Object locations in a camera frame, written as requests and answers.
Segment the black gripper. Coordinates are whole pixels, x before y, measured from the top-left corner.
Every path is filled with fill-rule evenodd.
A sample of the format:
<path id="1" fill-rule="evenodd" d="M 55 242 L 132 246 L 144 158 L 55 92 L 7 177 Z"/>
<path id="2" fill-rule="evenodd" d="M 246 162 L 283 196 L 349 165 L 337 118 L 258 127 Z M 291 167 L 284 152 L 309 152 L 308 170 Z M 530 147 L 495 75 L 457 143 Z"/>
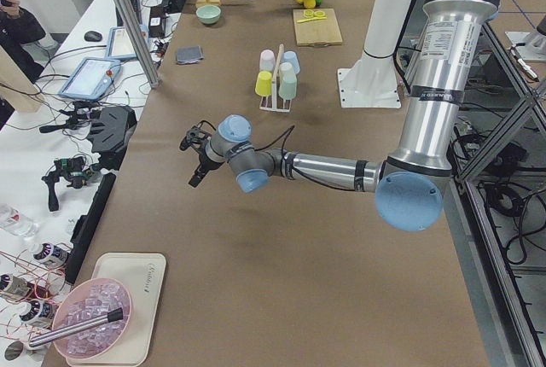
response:
<path id="1" fill-rule="evenodd" d="M 186 132 L 180 142 L 179 149 L 181 151 L 192 148 L 199 155 L 199 165 L 189 180 L 189 185 L 193 188 L 199 186 L 209 171 L 216 170 L 222 165 L 221 161 L 216 161 L 206 153 L 206 145 L 211 137 L 211 133 L 202 129 L 202 124 L 197 124 Z"/>

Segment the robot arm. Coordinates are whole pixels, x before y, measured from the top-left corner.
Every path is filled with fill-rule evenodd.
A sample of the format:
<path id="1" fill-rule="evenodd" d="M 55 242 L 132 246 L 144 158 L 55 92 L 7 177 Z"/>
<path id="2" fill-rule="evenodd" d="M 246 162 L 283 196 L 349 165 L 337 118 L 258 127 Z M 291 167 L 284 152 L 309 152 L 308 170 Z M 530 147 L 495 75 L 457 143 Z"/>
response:
<path id="1" fill-rule="evenodd" d="M 212 133 L 192 127 L 181 149 L 193 149 L 199 164 L 189 183 L 197 186 L 210 171 L 228 165 L 241 190 L 265 186 L 270 177 L 304 178 L 349 192 L 371 192 L 378 214 L 391 226 L 420 231 L 443 209 L 450 180 L 446 153 L 482 26 L 500 0 L 425 0 L 427 24 L 415 60 L 409 106 L 398 147 L 381 163 L 256 149 L 250 123 L 231 114 Z M 383 108 L 397 97 L 391 65 L 410 0 L 375 0 L 363 54 L 340 71 L 340 99 L 346 108 Z"/>

